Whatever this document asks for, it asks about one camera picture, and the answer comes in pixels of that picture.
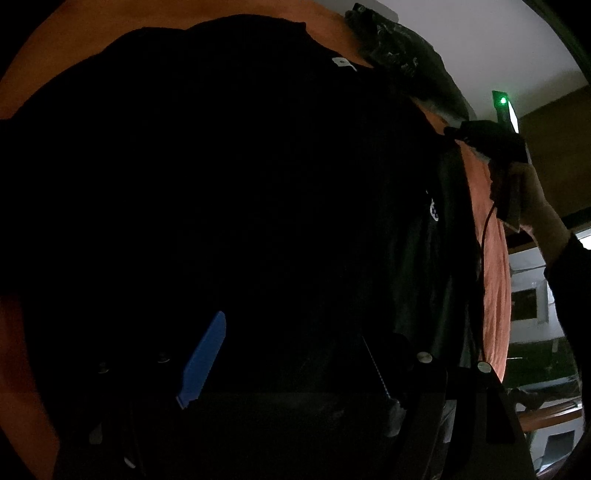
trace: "wire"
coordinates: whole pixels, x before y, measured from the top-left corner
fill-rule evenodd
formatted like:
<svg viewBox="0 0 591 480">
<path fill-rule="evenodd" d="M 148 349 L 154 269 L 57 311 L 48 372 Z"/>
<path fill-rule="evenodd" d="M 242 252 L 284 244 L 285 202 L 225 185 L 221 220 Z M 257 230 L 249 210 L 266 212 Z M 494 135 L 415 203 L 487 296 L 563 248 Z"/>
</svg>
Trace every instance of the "wire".
<svg viewBox="0 0 591 480">
<path fill-rule="evenodd" d="M 486 362 L 486 353 L 485 353 L 485 349 L 484 349 L 484 290 L 485 290 L 485 284 L 484 284 L 484 240 L 486 238 L 486 229 L 488 228 L 488 222 L 491 219 L 492 216 L 492 212 L 495 211 L 496 208 L 496 202 L 493 202 L 492 207 L 491 207 L 491 211 L 488 212 L 488 216 L 486 217 L 486 221 L 484 222 L 484 229 L 482 230 L 482 240 L 480 242 L 480 286 L 481 286 L 481 292 L 482 292 L 482 331 L 481 331 L 481 350 L 480 350 L 480 354 L 482 355 L 482 359 Z"/>
</svg>

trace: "white ceiling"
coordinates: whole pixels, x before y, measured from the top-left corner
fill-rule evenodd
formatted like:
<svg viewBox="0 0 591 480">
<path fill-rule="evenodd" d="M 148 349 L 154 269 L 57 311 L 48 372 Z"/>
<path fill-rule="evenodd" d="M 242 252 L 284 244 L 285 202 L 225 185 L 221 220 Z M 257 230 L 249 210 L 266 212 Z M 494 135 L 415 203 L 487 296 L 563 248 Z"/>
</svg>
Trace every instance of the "white ceiling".
<svg viewBox="0 0 591 480">
<path fill-rule="evenodd" d="M 355 3 L 316 1 L 341 14 Z M 376 5 L 375 0 L 359 3 Z M 433 45 L 479 118 L 495 118 L 492 90 L 508 92 L 522 116 L 587 84 L 558 36 L 522 0 L 381 3 Z M 374 9 L 387 12 L 380 7 Z"/>
</svg>

